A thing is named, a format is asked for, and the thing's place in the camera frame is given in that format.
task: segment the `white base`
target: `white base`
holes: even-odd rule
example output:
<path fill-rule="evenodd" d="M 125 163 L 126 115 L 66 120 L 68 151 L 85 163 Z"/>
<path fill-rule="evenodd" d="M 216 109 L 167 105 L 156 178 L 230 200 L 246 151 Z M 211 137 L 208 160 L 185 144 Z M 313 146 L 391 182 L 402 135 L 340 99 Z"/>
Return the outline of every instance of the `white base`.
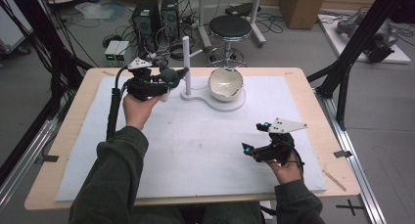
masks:
<path fill-rule="evenodd" d="M 336 17 L 319 15 L 320 20 L 333 20 Z M 329 41 L 332 44 L 336 54 L 339 56 L 342 51 L 345 49 L 347 42 L 349 41 L 347 35 L 338 34 L 336 32 L 337 22 L 333 23 L 321 23 L 323 30 L 326 32 L 326 35 L 329 37 Z M 391 49 L 394 50 L 394 53 L 388 55 L 381 63 L 390 63 L 390 64 L 409 64 L 411 60 L 396 46 L 391 46 Z M 358 61 L 370 62 L 365 54 L 360 54 Z"/>
<path fill-rule="evenodd" d="M 238 110 L 241 106 L 244 105 L 246 94 L 245 89 L 241 89 L 241 94 L 239 97 L 230 102 L 222 102 L 215 99 L 208 91 L 208 87 L 204 87 L 201 89 L 192 89 L 190 95 L 186 94 L 186 89 L 181 92 L 181 97 L 184 100 L 202 100 L 205 102 L 210 108 L 220 111 L 220 112 L 233 112 Z"/>

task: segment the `dark green sleeve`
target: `dark green sleeve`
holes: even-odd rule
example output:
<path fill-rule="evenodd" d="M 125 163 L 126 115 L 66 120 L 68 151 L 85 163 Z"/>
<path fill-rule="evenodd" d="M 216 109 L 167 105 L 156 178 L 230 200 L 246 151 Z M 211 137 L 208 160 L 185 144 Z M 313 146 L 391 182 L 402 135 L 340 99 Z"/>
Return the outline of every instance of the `dark green sleeve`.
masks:
<path fill-rule="evenodd" d="M 69 223 L 128 223 L 149 142 L 124 127 L 97 147 L 97 160 L 70 207 Z"/>
<path fill-rule="evenodd" d="M 276 186 L 275 195 L 278 224 L 324 223 L 320 217 L 323 204 L 305 187 L 303 181 Z"/>

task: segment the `ceramic bowl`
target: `ceramic bowl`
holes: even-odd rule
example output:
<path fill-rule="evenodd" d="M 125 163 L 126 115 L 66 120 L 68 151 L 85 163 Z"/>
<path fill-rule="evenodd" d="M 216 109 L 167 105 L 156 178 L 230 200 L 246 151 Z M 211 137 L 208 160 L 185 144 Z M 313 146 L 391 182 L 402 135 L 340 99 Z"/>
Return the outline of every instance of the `ceramic bowl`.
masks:
<path fill-rule="evenodd" d="M 208 79 L 210 94 L 217 100 L 229 102 L 236 100 L 244 86 L 242 75 L 233 68 L 220 67 Z"/>

